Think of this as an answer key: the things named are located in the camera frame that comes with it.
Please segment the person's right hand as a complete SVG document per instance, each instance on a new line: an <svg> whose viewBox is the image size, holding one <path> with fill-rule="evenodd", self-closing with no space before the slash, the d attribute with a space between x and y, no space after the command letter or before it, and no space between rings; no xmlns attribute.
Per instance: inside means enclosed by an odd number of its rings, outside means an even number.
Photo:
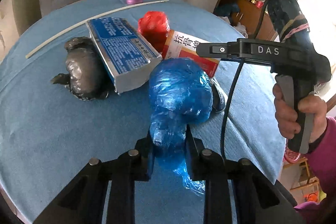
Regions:
<svg viewBox="0 0 336 224"><path fill-rule="evenodd" d="M275 118L278 122L280 134L286 139L293 139L301 130L297 123L298 113L286 104L282 90L278 84L273 87ZM308 95L298 103L298 110L305 114L313 114L313 129L309 143L316 141L327 128L327 104L318 95Z"/></svg>

